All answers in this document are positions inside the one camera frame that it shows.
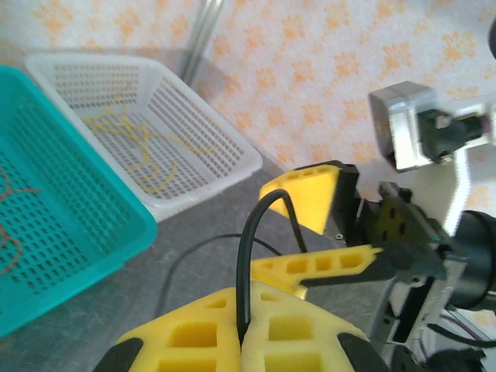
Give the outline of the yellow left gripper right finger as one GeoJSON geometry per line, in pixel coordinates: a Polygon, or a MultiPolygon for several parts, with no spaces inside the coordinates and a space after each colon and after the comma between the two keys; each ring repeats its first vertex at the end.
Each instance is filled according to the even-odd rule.
{"type": "Polygon", "coordinates": [[[243,371],[389,371],[364,333],[326,310],[261,282],[251,287],[243,371]]]}

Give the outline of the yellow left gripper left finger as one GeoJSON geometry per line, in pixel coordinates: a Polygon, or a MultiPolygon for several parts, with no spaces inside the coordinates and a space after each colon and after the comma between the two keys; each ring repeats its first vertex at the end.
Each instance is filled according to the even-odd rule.
{"type": "Polygon", "coordinates": [[[94,370],[239,371],[235,289],[222,289],[128,331],[94,370]]]}

